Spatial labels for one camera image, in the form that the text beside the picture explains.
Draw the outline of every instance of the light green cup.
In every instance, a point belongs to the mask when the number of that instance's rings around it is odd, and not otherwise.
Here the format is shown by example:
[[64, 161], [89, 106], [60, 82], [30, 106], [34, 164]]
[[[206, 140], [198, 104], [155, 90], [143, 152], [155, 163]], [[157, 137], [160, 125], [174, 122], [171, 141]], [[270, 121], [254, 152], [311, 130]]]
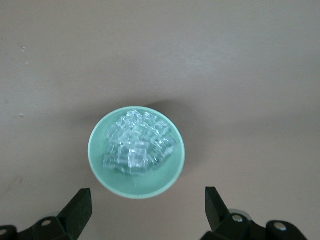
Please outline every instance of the light green cup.
[[[177, 142], [174, 153], [162, 162], [159, 168], [150, 170], [142, 176], [131, 176], [103, 167], [103, 156], [107, 148], [106, 130], [133, 109], [142, 114], [149, 112], [165, 121], [171, 128], [170, 134]], [[95, 126], [88, 144], [89, 162], [96, 178], [111, 192], [129, 199], [152, 198], [169, 189], [182, 172], [185, 155], [184, 141], [177, 127], [160, 112], [142, 106], [124, 107], [109, 113]]]

